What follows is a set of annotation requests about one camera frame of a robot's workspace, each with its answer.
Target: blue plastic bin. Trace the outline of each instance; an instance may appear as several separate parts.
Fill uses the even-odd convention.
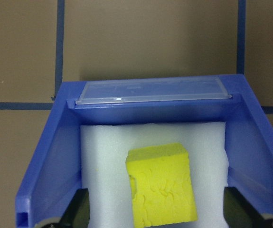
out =
[[[106,102],[102,96],[103,101],[96,104],[78,104],[87,82],[63,83],[16,196],[17,227],[32,228],[44,219],[63,214],[75,190],[81,187],[80,126],[96,124],[225,121],[228,185],[237,187],[260,213],[273,214],[273,129],[243,75],[205,77],[210,78],[220,79],[225,89],[220,85],[221,92],[212,91],[211,98],[201,93],[199,97],[177,96],[172,94],[175,88],[168,88],[160,79],[159,93],[164,91],[170,99],[150,99],[148,94],[140,100],[115,98],[121,101]],[[201,86],[210,89],[209,84]],[[108,89],[100,93],[94,89],[94,97]]]

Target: tiled wall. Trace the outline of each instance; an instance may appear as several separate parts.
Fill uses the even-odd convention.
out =
[[[56,0],[0,0],[0,102],[54,95]],[[66,1],[64,80],[235,73],[236,0]],[[247,4],[245,75],[273,106],[273,1]],[[49,111],[0,110],[0,226]],[[273,115],[268,115],[273,125]]]

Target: clear plastic lid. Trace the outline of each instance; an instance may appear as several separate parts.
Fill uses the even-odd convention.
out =
[[[77,105],[231,98],[217,76],[88,81]]]

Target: sponge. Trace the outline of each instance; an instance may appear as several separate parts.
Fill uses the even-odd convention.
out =
[[[197,220],[188,152],[180,143],[130,150],[126,169],[135,228]]]

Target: yellow sponge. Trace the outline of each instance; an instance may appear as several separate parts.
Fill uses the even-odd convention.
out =
[[[130,150],[126,168],[135,228],[197,220],[188,152],[180,143]]]

